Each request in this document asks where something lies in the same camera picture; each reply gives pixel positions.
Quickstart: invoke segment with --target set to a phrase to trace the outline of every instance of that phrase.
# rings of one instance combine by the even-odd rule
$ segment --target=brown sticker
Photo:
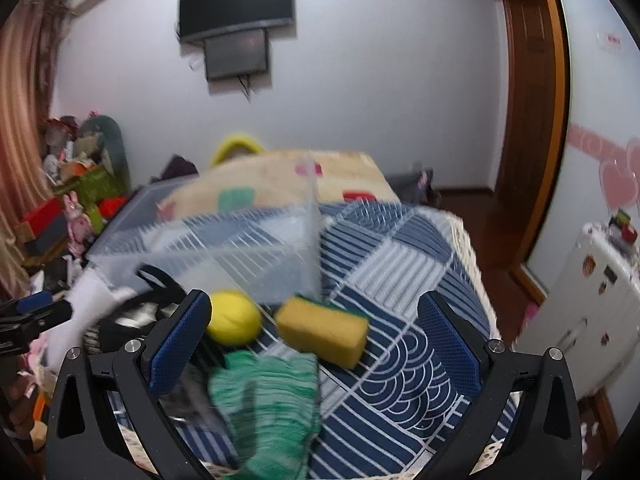
[[[587,254],[582,262],[582,273],[588,278],[593,274],[594,270],[596,270],[596,260],[590,254]]]

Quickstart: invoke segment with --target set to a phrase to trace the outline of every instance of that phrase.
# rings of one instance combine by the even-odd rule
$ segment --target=curtain
[[[0,296],[19,298],[29,279],[14,228],[52,196],[41,170],[62,0],[21,0],[0,29]]]

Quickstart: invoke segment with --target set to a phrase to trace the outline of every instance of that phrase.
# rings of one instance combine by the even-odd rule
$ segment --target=sponge
[[[283,341],[301,352],[353,369],[367,343],[369,321],[296,296],[274,316]]]

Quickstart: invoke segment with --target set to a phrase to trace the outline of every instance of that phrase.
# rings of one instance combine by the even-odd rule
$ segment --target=yellow ball
[[[258,306],[240,290],[219,290],[209,295],[211,321],[207,333],[225,346],[246,345],[262,328]]]

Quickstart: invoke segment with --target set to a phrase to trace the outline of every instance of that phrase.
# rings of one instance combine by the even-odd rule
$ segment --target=pink doll
[[[89,217],[84,214],[84,208],[78,202],[75,191],[70,193],[71,198],[65,195],[66,230],[69,233],[69,252],[75,258],[81,258],[84,254],[84,241],[93,233]]]

